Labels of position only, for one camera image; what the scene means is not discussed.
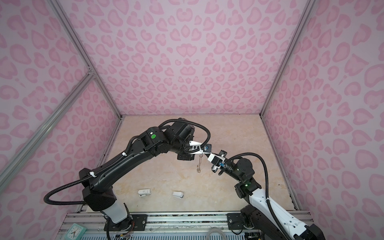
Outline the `silver carabiner keyring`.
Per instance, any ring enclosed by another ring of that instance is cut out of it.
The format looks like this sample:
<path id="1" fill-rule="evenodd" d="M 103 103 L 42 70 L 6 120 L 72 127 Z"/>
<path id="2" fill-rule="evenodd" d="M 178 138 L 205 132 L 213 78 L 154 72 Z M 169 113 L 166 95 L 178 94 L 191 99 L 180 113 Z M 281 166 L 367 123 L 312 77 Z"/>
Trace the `silver carabiner keyring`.
<path id="1" fill-rule="evenodd" d="M 199 155 L 199 163 L 197 165 L 197 173 L 201 173 L 202 158 L 203 158 L 203 154 L 200 154 Z"/>

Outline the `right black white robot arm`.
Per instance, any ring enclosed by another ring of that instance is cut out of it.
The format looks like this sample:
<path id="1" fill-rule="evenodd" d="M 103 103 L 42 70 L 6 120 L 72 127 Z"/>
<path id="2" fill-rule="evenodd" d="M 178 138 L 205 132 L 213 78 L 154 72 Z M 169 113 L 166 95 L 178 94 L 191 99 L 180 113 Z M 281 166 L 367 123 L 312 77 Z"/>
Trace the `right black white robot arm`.
<path id="1" fill-rule="evenodd" d="M 254 179 L 255 171 L 247 157 L 256 157 L 262 163 L 265 174 L 265 187 Z M 212 171 L 220 170 L 231 176 L 238 183 L 235 190 L 240 199 L 248 205 L 241 209 L 245 222 L 262 231 L 272 240 L 324 240 L 322 230 L 315 224 L 307 225 L 294 217 L 269 195 L 269 176 L 264 159 L 255 153 L 242 153 L 225 158 L 210 154 L 208 161 L 213 164 Z"/>

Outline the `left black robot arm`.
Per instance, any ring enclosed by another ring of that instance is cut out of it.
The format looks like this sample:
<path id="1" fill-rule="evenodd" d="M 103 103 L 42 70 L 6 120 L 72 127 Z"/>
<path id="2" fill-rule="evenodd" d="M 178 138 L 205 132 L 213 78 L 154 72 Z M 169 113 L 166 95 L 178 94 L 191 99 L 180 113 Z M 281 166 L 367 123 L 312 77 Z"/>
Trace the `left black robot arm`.
<path id="1" fill-rule="evenodd" d="M 193 139 L 195 126 L 185 119 L 177 119 L 171 125 L 148 128 L 135 136 L 132 144 L 110 161 L 95 169 L 84 168 L 80 178 L 83 182 L 83 199 L 95 212 L 106 215 L 111 222 L 119 224 L 128 220 L 129 212 L 113 192 L 113 184 L 140 164 L 160 154 L 182 154 Z"/>

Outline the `right white key tag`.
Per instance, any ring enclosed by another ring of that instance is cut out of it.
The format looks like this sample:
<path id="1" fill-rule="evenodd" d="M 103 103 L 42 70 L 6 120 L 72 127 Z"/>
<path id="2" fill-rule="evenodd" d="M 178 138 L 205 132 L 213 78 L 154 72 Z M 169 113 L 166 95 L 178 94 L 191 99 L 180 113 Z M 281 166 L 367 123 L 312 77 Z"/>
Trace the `right white key tag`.
<path id="1" fill-rule="evenodd" d="M 172 196 L 178 199 L 182 199 L 184 197 L 184 193 L 180 191 L 174 191 Z"/>

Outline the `white key tag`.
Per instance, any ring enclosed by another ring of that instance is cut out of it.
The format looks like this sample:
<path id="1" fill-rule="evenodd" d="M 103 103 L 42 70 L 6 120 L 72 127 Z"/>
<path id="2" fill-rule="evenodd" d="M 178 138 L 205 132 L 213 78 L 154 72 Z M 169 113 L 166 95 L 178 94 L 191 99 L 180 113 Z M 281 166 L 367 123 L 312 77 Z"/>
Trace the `white key tag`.
<path id="1" fill-rule="evenodd" d="M 178 199 L 182 199 L 184 197 L 184 193 L 180 191 L 174 191 L 172 196 Z"/>
<path id="2" fill-rule="evenodd" d="M 146 196 L 149 196 L 151 195 L 151 189 L 141 189 L 141 190 L 138 190 L 138 194 L 139 194 L 139 197 L 146 197 Z"/>

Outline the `left white key tag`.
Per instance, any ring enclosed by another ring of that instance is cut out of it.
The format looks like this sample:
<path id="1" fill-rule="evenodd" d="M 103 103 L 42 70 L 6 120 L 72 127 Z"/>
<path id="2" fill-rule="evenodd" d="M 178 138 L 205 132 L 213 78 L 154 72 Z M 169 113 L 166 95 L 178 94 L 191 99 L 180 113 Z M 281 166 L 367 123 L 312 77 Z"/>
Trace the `left white key tag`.
<path id="1" fill-rule="evenodd" d="M 141 189 L 141 190 L 138 190 L 138 194 L 139 194 L 139 197 L 146 197 L 146 196 L 149 196 L 151 195 L 151 189 Z"/>

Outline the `small green clock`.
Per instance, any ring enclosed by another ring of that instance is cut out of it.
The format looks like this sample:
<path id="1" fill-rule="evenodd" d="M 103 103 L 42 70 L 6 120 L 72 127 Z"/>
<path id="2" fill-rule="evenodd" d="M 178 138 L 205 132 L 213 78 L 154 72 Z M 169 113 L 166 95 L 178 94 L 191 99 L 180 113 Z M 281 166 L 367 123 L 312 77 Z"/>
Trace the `small green clock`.
<path id="1" fill-rule="evenodd" d="M 87 231 L 87 228 L 78 224 L 72 224 L 72 226 L 65 233 L 65 240 L 80 240 Z"/>

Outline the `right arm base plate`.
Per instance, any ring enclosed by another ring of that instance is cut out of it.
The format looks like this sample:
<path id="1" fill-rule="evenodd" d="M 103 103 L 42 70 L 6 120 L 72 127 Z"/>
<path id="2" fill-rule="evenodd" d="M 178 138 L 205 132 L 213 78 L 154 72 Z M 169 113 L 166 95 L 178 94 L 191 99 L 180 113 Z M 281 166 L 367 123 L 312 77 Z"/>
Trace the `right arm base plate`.
<path id="1" fill-rule="evenodd" d="M 242 213 L 228 213 L 227 216 L 227 224 L 228 229 L 235 231 L 243 231 L 247 228 L 247 218 Z"/>

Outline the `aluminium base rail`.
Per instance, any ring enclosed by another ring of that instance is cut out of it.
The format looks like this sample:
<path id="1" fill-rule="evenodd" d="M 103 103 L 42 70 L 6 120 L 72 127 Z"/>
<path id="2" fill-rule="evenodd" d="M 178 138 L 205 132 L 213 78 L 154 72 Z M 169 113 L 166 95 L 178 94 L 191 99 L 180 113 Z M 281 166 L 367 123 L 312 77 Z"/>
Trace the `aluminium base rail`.
<path id="1" fill-rule="evenodd" d="M 240 212 L 152 212 L 131 213 L 148 215 L 144 231 L 104 231 L 106 219 L 101 213 L 81 212 L 67 214 L 57 235 L 58 240 L 65 240 L 64 236 L 72 224 L 87 228 L 81 240 L 107 239 L 107 240 L 202 240 L 218 239 L 225 234 L 227 239 L 245 240 L 248 237 L 255 239 L 259 235 L 266 235 L 247 222 L 243 231 L 228 229 L 228 213 Z"/>

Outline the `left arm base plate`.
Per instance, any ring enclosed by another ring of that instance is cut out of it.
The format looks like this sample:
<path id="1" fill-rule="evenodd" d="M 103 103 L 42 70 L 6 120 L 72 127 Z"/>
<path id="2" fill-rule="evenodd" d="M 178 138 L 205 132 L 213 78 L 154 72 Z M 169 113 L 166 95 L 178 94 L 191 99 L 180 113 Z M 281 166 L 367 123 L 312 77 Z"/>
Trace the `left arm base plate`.
<path id="1" fill-rule="evenodd" d="M 109 217 L 104 216 L 106 219 L 106 224 L 104 226 L 104 231 L 144 231 L 148 215 L 143 214 L 134 214 L 128 215 L 128 217 L 121 222 L 115 224 L 110 220 Z"/>

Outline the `diagonal aluminium frame bar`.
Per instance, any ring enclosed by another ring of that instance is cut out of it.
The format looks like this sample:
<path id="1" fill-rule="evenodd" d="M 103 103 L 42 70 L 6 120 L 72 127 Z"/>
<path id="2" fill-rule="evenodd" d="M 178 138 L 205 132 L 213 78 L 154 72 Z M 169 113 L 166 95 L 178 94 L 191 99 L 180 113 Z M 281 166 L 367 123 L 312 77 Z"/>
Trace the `diagonal aluminium frame bar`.
<path id="1" fill-rule="evenodd" d="M 94 79 L 95 72 L 88 72 L 83 79 L 63 99 L 53 113 L 39 126 L 32 137 L 20 148 L 1 172 L 1 193 L 5 191 L 15 176 L 21 171 L 31 155 L 42 144 L 46 137 L 56 127 L 60 120 L 67 113 L 69 108 L 76 102 L 88 85 Z"/>

